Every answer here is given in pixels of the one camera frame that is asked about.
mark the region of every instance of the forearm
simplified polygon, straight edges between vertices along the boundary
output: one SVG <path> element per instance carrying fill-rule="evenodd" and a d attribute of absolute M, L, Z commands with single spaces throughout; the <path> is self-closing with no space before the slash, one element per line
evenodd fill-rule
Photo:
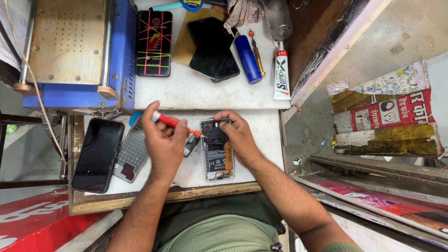
<path fill-rule="evenodd" d="M 266 158 L 249 169 L 282 218 L 298 235 L 331 219 L 311 194 Z"/>
<path fill-rule="evenodd" d="M 166 179 L 148 178 L 115 232 L 107 252 L 151 251 L 170 185 Z"/>
<path fill-rule="evenodd" d="M 275 164 L 261 158 L 248 168 L 308 251 L 321 251 L 333 242 L 354 243 L 325 208 Z"/>

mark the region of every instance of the phone camera module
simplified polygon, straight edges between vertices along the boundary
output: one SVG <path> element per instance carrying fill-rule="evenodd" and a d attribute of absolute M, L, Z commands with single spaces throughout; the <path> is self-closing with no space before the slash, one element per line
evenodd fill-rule
<path fill-rule="evenodd" d="M 211 130 L 212 127 L 213 127 L 212 124 L 206 124 L 204 125 L 204 130 Z"/>

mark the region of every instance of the red screwdriver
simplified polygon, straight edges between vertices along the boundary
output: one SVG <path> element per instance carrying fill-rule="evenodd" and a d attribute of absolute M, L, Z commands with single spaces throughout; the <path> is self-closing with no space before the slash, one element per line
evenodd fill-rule
<path fill-rule="evenodd" d="M 172 120 L 171 118 L 166 117 L 166 116 L 160 114 L 157 110 L 154 111 L 154 114 L 152 114 L 152 118 L 151 119 L 153 121 L 160 121 L 160 122 L 166 123 L 166 124 L 168 124 L 168 125 L 170 125 L 172 127 L 176 127 L 176 125 L 178 123 L 178 121 Z M 192 133 L 196 137 L 203 136 L 203 135 L 201 135 L 201 131 L 200 130 L 191 130 L 190 128 L 187 128 L 187 130 L 188 130 L 188 133 Z"/>

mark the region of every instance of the metal heating plate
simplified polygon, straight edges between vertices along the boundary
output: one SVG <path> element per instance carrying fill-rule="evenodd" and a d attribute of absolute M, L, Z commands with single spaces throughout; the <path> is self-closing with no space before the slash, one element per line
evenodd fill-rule
<path fill-rule="evenodd" d="M 140 115 L 120 146 L 114 175 L 132 183 L 148 157 Z"/>
<path fill-rule="evenodd" d="M 29 62 L 38 83 L 100 84 L 106 2 L 37 1 Z"/>

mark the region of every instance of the green shirt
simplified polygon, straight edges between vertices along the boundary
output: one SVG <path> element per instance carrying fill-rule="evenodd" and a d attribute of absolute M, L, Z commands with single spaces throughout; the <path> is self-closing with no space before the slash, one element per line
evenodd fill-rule
<path fill-rule="evenodd" d="M 158 252 L 270 252 L 270 246 L 277 242 L 274 227 L 252 218 L 225 214 L 192 225 Z M 332 243 L 322 252 L 362 252 L 362 249 L 351 243 Z"/>

